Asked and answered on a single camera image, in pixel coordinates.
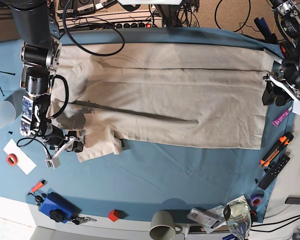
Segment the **robot arm screen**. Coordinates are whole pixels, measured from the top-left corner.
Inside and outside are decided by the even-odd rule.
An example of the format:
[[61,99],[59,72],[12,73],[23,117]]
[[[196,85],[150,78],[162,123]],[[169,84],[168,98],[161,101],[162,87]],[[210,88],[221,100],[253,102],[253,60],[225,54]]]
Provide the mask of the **robot arm screen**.
[[[45,0],[8,0],[19,35],[24,40],[20,52],[23,62],[20,88],[26,91],[22,98],[22,116],[19,131],[29,140],[40,142],[46,151],[65,150],[80,153],[84,143],[75,131],[67,134],[52,124],[69,102],[67,80],[58,75],[57,65],[61,43],[52,32],[55,20],[49,14]],[[64,85],[64,103],[53,115],[48,116],[54,82],[59,79]]]
[[278,70],[263,77],[266,81],[262,101],[277,106],[292,101],[300,115],[300,1],[269,0],[277,29],[283,37],[279,43],[283,54]]

